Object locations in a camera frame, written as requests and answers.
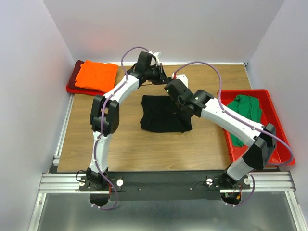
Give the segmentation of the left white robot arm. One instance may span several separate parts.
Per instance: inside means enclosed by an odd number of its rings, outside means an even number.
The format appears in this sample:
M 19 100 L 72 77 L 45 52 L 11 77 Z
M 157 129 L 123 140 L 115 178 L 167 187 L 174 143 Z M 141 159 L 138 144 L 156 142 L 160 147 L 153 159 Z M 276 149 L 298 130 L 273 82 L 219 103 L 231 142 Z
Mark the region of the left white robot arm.
M 159 51 L 140 52 L 137 62 L 124 70 L 122 80 L 103 96 L 97 95 L 93 99 L 90 113 L 93 151 L 86 177 L 96 190 L 102 190 L 108 183 L 108 152 L 112 134 L 120 123 L 121 104 L 146 81 L 160 85 L 170 80 L 159 61 L 160 55 Z

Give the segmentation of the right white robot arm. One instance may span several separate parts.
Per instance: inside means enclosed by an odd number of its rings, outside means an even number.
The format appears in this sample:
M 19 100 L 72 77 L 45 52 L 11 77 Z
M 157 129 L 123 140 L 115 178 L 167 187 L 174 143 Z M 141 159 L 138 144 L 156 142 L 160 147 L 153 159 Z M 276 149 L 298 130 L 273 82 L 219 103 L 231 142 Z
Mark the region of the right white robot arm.
M 276 133 L 276 128 L 272 124 L 263 126 L 250 122 L 231 109 L 225 109 L 210 93 L 204 90 L 192 93 L 179 79 L 168 83 L 165 91 L 180 110 L 190 116 L 210 120 L 235 135 L 247 146 L 244 154 L 232 162 L 219 177 L 220 185 L 231 189 L 246 174 L 265 167 L 277 144 L 272 137 Z

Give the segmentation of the black t shirt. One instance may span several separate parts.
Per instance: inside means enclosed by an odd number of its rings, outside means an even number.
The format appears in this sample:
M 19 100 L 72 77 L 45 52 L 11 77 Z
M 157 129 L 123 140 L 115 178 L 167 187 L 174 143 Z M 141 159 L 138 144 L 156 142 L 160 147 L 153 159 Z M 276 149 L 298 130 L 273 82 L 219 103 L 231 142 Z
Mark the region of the black t shirt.
M 169 96 L 144 95 L 141 100 L 141 129 L 155 133 L 192 130 L 191 116 L 179 110 Z

